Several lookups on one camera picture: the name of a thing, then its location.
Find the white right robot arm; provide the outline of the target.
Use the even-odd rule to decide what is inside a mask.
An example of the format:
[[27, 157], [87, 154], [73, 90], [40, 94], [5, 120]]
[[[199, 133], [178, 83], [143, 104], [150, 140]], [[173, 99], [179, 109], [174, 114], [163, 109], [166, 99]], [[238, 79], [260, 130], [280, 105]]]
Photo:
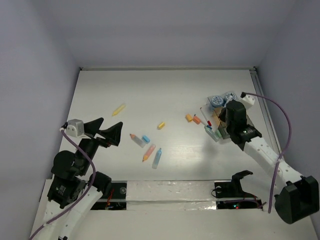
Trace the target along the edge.
[[320, 210], [319, 183], [313, 176], [303, 176], [290, 167], [282, 155], [267, 144], [262, 134], [247, 122], [245, 106], [231, 100], [221, 111], [231, 141], [253, 158], [271, 176], [271, 184], [280, 192], [270, 191], [272, 207], [287, 224], [293, 224]]

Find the clear orange-tipped highlighter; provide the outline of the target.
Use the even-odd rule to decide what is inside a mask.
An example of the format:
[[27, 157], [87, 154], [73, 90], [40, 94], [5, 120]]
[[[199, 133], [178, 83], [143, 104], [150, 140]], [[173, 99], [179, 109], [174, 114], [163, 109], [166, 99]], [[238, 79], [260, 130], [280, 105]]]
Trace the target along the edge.
[[135, 134], [130, 133], [129, 136], [131, 140], [141, 148], [143, 148], [146, 145], [146, 143], [141, 138], [137, 137]]

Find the blue highlighter cap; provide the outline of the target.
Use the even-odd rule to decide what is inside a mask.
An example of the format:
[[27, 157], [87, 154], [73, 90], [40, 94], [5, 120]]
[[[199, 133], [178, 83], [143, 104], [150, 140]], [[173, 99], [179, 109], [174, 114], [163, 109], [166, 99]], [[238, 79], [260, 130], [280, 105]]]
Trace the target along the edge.
[[146, 135], [143, 135], [143, 136], [142, 136], [142, 140], [143, 140], [145, 143], [149, 143], [149, 142], [150, 142], [150, 139], [149, 139]]

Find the blue highlighter pen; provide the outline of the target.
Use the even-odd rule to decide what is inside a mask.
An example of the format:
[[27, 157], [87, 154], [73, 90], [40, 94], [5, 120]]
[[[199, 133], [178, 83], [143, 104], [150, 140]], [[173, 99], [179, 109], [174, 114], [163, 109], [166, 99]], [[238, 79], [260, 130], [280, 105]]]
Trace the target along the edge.
[[159, 148], [159, 150], [156, 152], [153, 163], [152, 163], [152, 169], [157, 169], [160, 159], [162, 156], [162, 149]]

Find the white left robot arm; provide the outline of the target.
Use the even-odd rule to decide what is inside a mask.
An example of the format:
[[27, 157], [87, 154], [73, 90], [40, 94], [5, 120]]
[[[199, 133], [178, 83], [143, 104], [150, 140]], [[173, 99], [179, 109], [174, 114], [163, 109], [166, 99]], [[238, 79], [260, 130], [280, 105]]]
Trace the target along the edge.
[[59, 129], [76, 151], [55, 155], [42, 224], [31, 240], [73, 239], [95, 203], [113, 194], [112, 179], [96, 170], [93, 158], [99, 147], [120, 144], [123, 122], [101, 130], [103, 121], [102, 117], [89, 122], [72, 119]]

